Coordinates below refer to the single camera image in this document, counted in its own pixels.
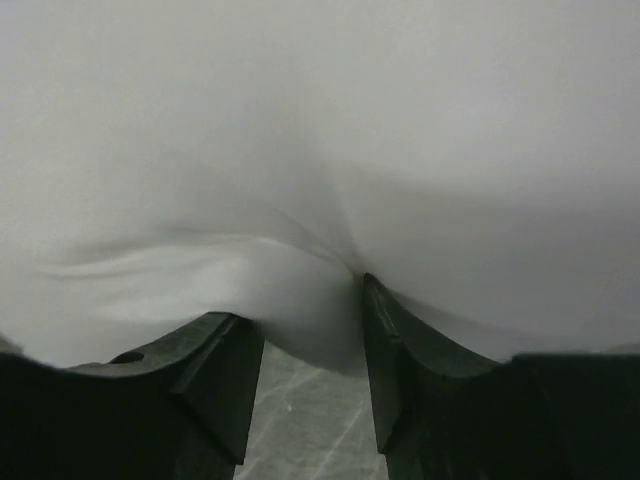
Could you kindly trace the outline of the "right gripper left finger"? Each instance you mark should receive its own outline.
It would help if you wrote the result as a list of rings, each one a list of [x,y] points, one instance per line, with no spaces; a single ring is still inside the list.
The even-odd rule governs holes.
[[[230,479],[245,459],[264,340],[209,313],[106,363],[1,354],[5,479]]]

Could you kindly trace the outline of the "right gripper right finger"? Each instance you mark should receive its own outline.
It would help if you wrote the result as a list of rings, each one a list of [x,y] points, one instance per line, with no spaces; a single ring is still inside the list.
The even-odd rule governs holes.
[[[379,452],[393,479],[635,479],[639,358],[499,363],[406,310],[374,276],[362,326]]]

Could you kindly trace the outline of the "white pillow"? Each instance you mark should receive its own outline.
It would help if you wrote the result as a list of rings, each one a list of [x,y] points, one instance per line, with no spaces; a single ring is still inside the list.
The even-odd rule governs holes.
[[[366,273],[492,359],[637,345],[638,3],[2,3],[21,352],[220,311],[358,372]]]

